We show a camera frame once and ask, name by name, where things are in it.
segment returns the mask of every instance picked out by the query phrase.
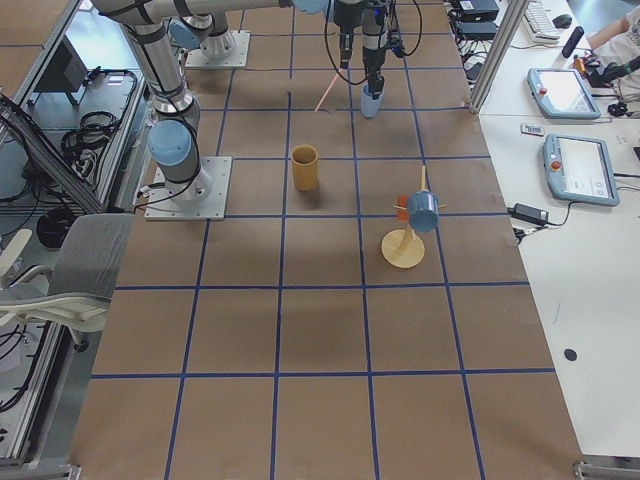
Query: round wooden disc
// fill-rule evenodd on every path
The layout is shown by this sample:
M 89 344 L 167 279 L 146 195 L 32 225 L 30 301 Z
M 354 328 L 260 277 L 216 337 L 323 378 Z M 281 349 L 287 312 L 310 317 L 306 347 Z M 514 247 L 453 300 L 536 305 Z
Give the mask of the round wooden disc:
M 415 267 L 424 258 L 424 243 L 417 235 L 402 245 L 405 231 L 393 230 L 382 239 L 382 255 L 387 262 L 398 268 Z

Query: computer mouse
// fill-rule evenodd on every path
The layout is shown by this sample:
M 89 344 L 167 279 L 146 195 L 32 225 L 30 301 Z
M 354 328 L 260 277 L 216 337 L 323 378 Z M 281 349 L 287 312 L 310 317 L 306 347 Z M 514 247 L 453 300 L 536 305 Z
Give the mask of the computer mouse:
M 553 26 L 556 28 L 569 28 L 572 20 L 571 15 L 563 13 L 553 19 Z

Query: office chair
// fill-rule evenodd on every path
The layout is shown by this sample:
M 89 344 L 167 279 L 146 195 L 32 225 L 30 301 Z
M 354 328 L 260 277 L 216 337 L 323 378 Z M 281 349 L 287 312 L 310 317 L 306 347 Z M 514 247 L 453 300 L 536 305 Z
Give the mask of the office chair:
M 133 215 L 97 214 L 79 217 L 69 229 L 51 269 L 29 268 L 8 288 L 0 281 L 0 326 L 12 320 L 57 322 L 69 328 L 76 349 L 86 347 L 80 332 L 102 330 L 116 285 Z M 0 254 L 0 279 L 6 278 L 31 232 L 21 230 Z M 46 294 L 30 282 L 44 275 Z

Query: black adapter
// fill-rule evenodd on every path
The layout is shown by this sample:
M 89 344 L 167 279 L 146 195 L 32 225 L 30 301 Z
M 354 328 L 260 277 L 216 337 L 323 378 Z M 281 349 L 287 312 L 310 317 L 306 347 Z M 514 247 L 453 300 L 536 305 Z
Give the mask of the black adapter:
M 549 212 L 546 210 L 516 203 L 512 208 L 507 208 L 507 212 L 509 212 L 509 215 L 513 218 L 522 220 L 523 222 L 540 225 L 541 227 L 549 224 Z

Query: white desk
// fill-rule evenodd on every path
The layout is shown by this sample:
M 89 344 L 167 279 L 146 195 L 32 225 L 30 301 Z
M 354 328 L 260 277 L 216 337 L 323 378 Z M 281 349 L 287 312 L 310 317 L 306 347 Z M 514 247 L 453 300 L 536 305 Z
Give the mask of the white desk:
M 567 8 L 564 1 L 547 4 Z M 514 45 L 528 44 L 521 34 Z M 639 120 L 560 125 L 541 116 L 526 72 L 566 62 L 559 48 L 510 49 L 480 115 L 505 203 L 548 210 L 555 223 L 564 219 L 567 202 L 554 200 L 546 185 L 543 138 L 522 135 L 521 122 L 542 124 L 546 133 L 601 138 L 614 171 L 640 175 L 632 149 L 640 145 Z M 606 112 L 612 102 L 599 106 Z M 618 181 L 623 184 L 640 186 L 640 180 Z M 564 227 L 526 237 L 520 252 L 582 452 L 640 457 L 640 193 L 620 197 L 614 208 L 574 205 Z M 576 361 L 565 358 L 567 348 L 577 352 Z

